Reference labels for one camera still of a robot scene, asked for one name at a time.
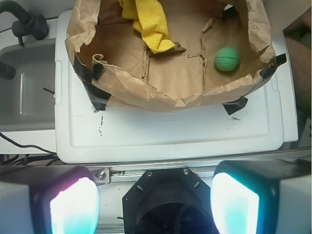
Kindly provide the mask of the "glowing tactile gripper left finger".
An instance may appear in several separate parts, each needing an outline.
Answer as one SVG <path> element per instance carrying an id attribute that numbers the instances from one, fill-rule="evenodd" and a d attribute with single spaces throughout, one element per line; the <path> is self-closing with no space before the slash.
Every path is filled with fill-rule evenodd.
<path id="1" fill-rule="evenodd" d="M 99 191 L 84 166 L 3 166 L 2 234 L 94 234 Z"/>

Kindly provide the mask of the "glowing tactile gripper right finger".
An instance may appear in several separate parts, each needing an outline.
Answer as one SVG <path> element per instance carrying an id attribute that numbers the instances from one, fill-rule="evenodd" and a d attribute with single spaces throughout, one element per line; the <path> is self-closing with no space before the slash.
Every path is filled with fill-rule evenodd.
<path id="1" fill-rule="evenodd" d="M 210 201 L 221 234 L 310 234 L 312 163 L 222 161 L 214 171 Z"/>

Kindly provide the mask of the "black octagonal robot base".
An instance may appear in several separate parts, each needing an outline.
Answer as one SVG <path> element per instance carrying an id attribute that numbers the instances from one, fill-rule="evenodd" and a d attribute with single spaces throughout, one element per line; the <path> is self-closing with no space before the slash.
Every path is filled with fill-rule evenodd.
<path id="1" fill-rule="evenodd" d="M 189 168 L 147 170 L 122 198 L 126 234 L 217 234 L 211 188 Z"/>

